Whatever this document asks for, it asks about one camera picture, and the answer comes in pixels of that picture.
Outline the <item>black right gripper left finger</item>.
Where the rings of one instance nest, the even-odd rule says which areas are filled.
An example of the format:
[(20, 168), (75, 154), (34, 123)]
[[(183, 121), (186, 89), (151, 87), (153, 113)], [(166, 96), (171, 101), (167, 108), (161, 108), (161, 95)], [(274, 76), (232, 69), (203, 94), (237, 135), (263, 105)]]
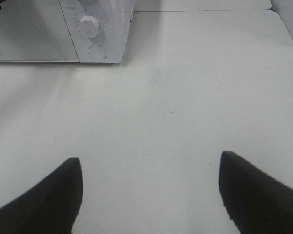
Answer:
[(69, 158), (0, 208), (0, 234), (70, 234), (83, 197), (78, 158)]

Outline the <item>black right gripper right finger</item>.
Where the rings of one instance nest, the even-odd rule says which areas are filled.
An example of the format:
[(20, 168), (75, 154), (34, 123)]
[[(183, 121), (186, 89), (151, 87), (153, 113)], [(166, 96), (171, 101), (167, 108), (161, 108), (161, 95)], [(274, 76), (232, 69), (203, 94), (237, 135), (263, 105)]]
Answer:
[(219, 191), (242, 234), (293, 234), (293, 189), (232, 151), (223, 151)]

